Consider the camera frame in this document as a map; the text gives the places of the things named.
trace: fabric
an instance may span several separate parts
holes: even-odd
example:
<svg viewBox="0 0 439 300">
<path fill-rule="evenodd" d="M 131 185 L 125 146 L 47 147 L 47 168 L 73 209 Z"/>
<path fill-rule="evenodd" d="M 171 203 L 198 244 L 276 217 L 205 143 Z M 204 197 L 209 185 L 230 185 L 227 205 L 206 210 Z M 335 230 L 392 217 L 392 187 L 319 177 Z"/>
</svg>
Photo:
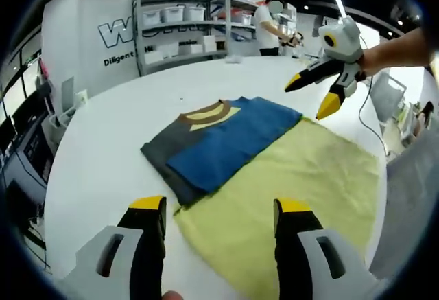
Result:
<svg viewBox="0 0 439 300">
<path fill-rule="evenodd" d="M 376 157 L 302 119 L 175 220 L 203 260 L 242 295 L 278 299 L 273 200 L 305 201 L 324 228 L 334 228 L 364 255 L 378 178 Z"/>
<path fill-rule="evenodd" d="M 206 193 L 190 185 L 169 168 L 167 160 L 201 141 L 206 129 L 232 117 L 247 102 L 248 99 L 241 97 L 236 101 L 219 101 L 206 108 L 181 114 L 141 148 L 143 155 L 172 189 L 181 205 L 190 205 Z"/>
<path fill-rule="evenodd" d="M 214 192 L 301 117 L 293 109 L 256 97 L 227 122 L 206 130 L 202 141 L 180 151 L 167 165 L 194 187 Z"/>
<path fill-rule="evenodd" d="M 265 30 L 261 22 L 270 22 L 274 26 L 274 20 L 266 5 L 261 5 L 254 12 L 254 24 L 256 27 L 256 39 L 260 49 L 279 47 L 279 39 L 275 34 Z"/>
<path fill-rule="evenodd" d="M 279 48 L 260 49 L 261 56 L 279 56 Z"/>
</svg>

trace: window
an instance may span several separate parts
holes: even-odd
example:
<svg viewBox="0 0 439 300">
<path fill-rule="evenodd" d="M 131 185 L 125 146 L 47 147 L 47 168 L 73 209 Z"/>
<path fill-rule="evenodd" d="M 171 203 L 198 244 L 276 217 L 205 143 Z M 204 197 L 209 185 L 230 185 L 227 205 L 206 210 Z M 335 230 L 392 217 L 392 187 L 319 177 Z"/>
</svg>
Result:
<svg viewBox="0 0 439 300">
<path fill-rule="evenodd" d="M 12 116 L 24 101 L 23 85 L 21 84 L 21 79 L 18 79 L 5 94 L 4 102 L 8 115 Z"/>
<path fill-rule="evenodd" d="M 33 36 L 21 50 L 21 61 L 23 64 L 29 62 L 36 51 L 41 49 L 41 33 L 38 32 Z"/>
<path fill-rule="evenodd" d="M 26 95 L 29 97 L 36 90 L 36 76 L 38 75 L 38 59 L 34 60 L 31 65 L 23 72 L 25 81 Z"/>
<path fill-rule="evenodd" d="M 10 63 L 4 65 L 3 69 L 1 70 L 0 78 L 1 78 L 1 85 L 3 86 L 3 90 L 5 89 L 6 84 L 19 71 L 19 69 L 20 69 L 20 54 L 16 54 L 15 57 L 10 61 Z"/>
</svg>

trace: blue shirt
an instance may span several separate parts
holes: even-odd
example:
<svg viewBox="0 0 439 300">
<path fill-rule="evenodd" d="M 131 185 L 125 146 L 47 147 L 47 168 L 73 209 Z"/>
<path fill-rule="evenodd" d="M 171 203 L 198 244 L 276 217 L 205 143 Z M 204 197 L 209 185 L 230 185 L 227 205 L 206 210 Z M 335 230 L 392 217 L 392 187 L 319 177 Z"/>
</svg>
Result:
<svg viewBox="0 0 439 300">
<path fill-rule="evenodd" d="M 206 130 L 202 141 L 167 162 L 186 181 L 207 193 L 219 189 L 302 117 L 293 109 L 260 97 L 234 103 L 241 108 L 238 113 Z"/>
</svg>

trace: human hand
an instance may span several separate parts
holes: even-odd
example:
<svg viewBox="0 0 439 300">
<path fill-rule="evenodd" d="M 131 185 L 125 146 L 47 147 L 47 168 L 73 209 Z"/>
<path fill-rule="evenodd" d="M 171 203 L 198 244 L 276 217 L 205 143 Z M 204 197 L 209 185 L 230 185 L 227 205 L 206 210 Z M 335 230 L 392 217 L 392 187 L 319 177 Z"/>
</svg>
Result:
<svg viewBox="0 0 439 300">
<path fill-rule="evenodd" d="M 183 297 L 175 291 L 167 291 L 163 295 L 162 300 L 183 300 Z"/>
<path fill-rule="evenodd" d="M 382 69 L 373 48 L 363 50 L 363 56 L 358 60 L 358 64 L 367 76 L 373 76 Z"/>
<path fill-rule="evenodd" d="M 284 38 L 282 40 L 282 43 L 284 45 L 295 47 L 295 46 L 297 46 L 299 44 L 299 41 L 297 40 L 296 37 L 288 37 L 288 36 L 286 36 L 286 38 Z"/>
</svg>

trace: yellow towel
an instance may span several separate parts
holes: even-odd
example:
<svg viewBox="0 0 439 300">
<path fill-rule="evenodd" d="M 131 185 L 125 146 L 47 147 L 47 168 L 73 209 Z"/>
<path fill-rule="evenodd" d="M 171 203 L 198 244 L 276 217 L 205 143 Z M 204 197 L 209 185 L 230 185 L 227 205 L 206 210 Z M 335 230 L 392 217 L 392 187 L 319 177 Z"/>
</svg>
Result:
<svg viewBox="0 0 439 300">
<path fill-rule="evenodd" d="M 337 230 L 364 255 L 377 182 L 374 156 L 304 119 L 175 219 L 191 246 L 238 292 L 278 299 L 273 200 L 305 201 L 324 228 Z"/>
</svg>

